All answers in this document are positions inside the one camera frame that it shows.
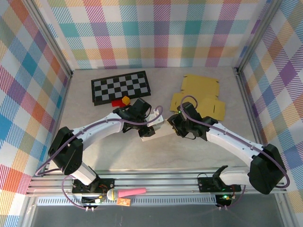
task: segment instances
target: yellow block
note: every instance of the yellow block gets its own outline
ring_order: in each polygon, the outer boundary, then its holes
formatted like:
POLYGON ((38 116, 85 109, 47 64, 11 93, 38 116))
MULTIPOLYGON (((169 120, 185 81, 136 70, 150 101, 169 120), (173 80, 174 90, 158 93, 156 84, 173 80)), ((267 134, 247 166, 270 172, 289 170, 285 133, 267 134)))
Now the yellow block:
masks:
POLYGON ((122 102, 123 102, 125 105, 130 105, 131 100, 129 99, 129 97, 124 96, 124 97, 122 98, 122 102))

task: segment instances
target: microphone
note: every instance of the microphone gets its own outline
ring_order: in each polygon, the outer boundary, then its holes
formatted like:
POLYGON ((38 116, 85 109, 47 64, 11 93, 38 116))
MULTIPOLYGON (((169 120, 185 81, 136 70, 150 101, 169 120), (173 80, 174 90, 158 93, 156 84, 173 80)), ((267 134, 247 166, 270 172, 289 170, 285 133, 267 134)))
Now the microphone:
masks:
POLYGON ((109 200, 117 200, 118 198, 130 196, 130 195, 138 195, 146 193, 146 188, 133 188, 133 189, 115 189, 112 188, 107 192, 107 198, 109 200))

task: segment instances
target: black and white checkered board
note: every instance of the black and white checkered board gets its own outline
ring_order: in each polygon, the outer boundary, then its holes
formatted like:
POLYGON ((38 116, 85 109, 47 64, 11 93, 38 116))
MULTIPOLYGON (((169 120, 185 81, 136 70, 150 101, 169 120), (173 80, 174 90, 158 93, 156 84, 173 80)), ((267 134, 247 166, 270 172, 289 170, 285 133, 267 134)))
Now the black and white checkered board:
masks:
POLYGON ((132 99, 151 95, 145 71, 94 79, 91 91, 95 105, 110 103, 124 96, 132 99))

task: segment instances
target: colorful plaid backdrop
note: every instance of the colorful plaid backdrop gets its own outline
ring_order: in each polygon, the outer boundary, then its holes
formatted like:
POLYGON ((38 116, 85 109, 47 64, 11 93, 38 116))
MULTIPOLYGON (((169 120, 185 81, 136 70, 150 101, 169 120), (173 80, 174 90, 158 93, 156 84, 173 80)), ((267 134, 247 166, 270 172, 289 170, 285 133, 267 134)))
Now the colorful plaid backdrop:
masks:
POLYGON ((0 227, 14 227, 68 76, 21 0, 0 0, 0 227))
POLYGON ((303 1, 283 1, 244 73, 264 142, 282 151, 303 226, 303 1))
POLYGON ((267 13, 268 8, 269 8, 269 6, 272 2, 273 2, 273 0, 267 0, 266 1, 261 13, 258 16, 258 19, 257 19, 253 29, 250 32, 250 35, 249 35, 248 39, 245 42, 245 46, 243 47, 243 49, 241 51, 241 54, 240 54, 240 56, 237 60, 237 63, 235 65, 233 65, 233 67, 239 67, 240 63, 242 62, 242 60, 243 60, 243 58, 244 58, 244 56, 245 56, 245 54, 248 50, 248 47, 250 46, 251 41, 254 39, 254 37, 256 35, 256 31, 259 28, 259 26, 261 25, 261 21, 262 21, 263 17, 265 16, 265 14, 267 13))
POLYGON ((36 2, 74 68, 115 69, 230 66, 266 0, 36 2))

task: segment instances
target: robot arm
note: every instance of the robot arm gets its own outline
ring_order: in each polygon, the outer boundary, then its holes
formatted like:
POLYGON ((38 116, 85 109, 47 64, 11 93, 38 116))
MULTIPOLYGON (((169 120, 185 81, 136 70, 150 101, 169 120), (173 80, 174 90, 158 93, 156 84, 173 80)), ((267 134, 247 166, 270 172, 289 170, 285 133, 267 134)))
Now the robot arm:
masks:
MULTIPOLYGON (((54 157, 53 161, 64 175, 71 175, 77 179, 75 180, 75 183, 78 184, 76 188, 82 188, 86 192, 96 192, 101 184, 106 183, 82 162, 83 151, 95 141, 120 131, 127 132, 130 129, 137 129, 140 137, 152 136, 155 134, 154 127, 164 120, 162 116, 159 116, 155 122, 142 125, 142 123, 147 122, 147 120, 151 121, 160 114, 158 110, 154 110, 153 114, 146 116, 145 113, 149 109, 151 106, 139 98, 134 105, 117 108, 108 116, 84 127, 72 130, 63 127, 58 131, 48 154, 49 156, 53 155, 68 139, 79 134, 54 157)), ((114 187, 113 183, 114 179, 108 183, 107 188, 114 187)))
POLYGON ((247 165, 240 171, 222 166, 216 171, 211 180, 208 177, 201 177, 199 179, 199 183, 202 185, 199 188, 200 192, 223 191, 230 188, 231 185, 242 184, 252 185, 262 194, 269 194, 283 178, 284 174, 271 160, 253 149, 258 148, 271 156, 285 170, 279 151, 275 146, 268 144, 264 147, 231 132, 211 117, 202 118, 190 102, 183 103, 182 106, 184 112, 181 111, 179 106, 179 113, 168 119, 178 136, 186 137, 191 132, 196 138, 200 137, 205 141, 223 147, 247 165), (198 124, 186 116, 209 126, 198 124))
MULTIPOLYGON (((191 103, 187 102, 182 106, 186 115, 215 127, 207 127, 195 123, 187 119, 186 116, 179 111, 178 114, 168 119, 168 122, 173 126, 178 136, 185 137, 188 133, 193 133, 195 137, 200 137, 205 141, 215 143, 225 148, 242 159, 247 165, 247 167, 242 170, 234 170, 228 166, 222 166, 216 171, 213 177, 199 178, 198 181, 200 185, 202 185, 199 187, 200 192, 220 192, 230 188, 231 185, 251 184, 259 192, 269 194, 283 178, 283 173, 272 161, 252 149, 256 147, 263 150, 285 170, 283 161, 275 146, 269 144, 264 147, 261 144, 256 144, 227 130, 223 125, 218 123, 217 120, 211 117, 202 118, 191 103), (249 144, 249 146, 240 142, 239 138, 245 141, 246 144, 249 144)), ((124 133, 130 129, 137 129, 140 137, 152 136, 155 133, 154 128, 157 128, 157 126, 163 122, 163 118, 161 116, 156 121, 150 122, 150 120, 159 115, 159 112, 155 110, 154 114, 146 116, 145 113, 150 108, 151 106, 147 102, 138 99, 133 106, 117 108, 107 117, 92 124, 73 130, 63 127, 58 131, 48 152, 50 156, 67 140, 70 140, 78 134, 78 136, 74 138, 68 146, 65 146, 53 159, 64 175, 72 175, 76 178, 73 188, 74 193, 102 193, 99 188, 100 185, 106 185, 107 189, 114 187, 114 179, 100 179, 89 166, 82 162, 82 153, 96 140, 120 131, 124 133), (149 124, 142 125, 143 122, 147 122, 147 119, 149 124)))

